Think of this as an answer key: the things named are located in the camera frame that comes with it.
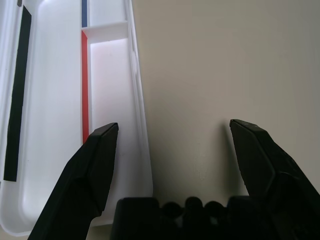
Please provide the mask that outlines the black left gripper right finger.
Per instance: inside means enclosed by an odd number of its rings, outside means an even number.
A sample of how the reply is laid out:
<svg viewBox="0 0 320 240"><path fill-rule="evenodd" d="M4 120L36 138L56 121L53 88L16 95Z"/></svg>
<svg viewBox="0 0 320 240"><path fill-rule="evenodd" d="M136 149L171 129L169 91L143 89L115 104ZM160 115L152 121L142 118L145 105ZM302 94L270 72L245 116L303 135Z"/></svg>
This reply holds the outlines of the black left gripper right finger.
<svg viewBox="0 0 320 240"><path fill-rule="evenodd" d="M238 167L250 197L261 202L282 240L320 238L320 195L294 161L256 124L229 123Z"/></svg>

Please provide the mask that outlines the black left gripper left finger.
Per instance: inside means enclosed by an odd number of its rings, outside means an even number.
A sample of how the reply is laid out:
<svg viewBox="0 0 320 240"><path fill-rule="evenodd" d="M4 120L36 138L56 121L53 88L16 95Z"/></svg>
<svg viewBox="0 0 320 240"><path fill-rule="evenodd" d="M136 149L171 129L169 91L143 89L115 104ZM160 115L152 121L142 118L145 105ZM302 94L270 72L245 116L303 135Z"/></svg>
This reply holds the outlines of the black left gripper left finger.
<svg viewBox="0 0 320 240"><path fill-rule="evenodd" d="M84 240L105 210L115 167L119 125L94 130L65 165L30 240Z"/></svg>

